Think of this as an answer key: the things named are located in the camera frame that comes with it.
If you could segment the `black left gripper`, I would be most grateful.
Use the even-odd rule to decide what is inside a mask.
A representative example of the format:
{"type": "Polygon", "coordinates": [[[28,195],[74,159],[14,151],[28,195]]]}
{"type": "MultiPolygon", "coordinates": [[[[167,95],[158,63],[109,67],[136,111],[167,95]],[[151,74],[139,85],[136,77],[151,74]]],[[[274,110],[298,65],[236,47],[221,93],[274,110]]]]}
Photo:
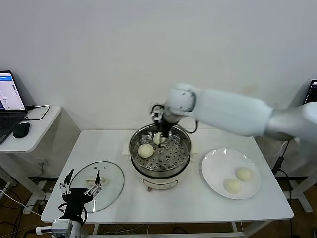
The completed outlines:
{"type": "Polygon", "coordinates": [[[97,172],[95,184],[89,190],[87,188],[69,188],[74,170],[72,169],[65,177],[64,182],[59,184],[62,193],[62,199],[66,203],[66,209],[61,219],[81,219],[84,205],[93,200],[101,188],[100,171],[97,172]]]}

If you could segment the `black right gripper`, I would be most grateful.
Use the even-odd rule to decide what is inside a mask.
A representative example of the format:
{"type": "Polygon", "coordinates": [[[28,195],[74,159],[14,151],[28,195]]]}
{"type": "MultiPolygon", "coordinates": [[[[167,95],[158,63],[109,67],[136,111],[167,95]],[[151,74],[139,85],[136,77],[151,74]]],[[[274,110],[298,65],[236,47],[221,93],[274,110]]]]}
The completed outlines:
{"type": "Polygon", "coordinates": [[[160,147],[164,147],[168,145],[169,141],[169,132],[173,126],[177,125],[178,122],[168,122],[164,117],[162,117],[159,124],[160,135],[160,147]]]}

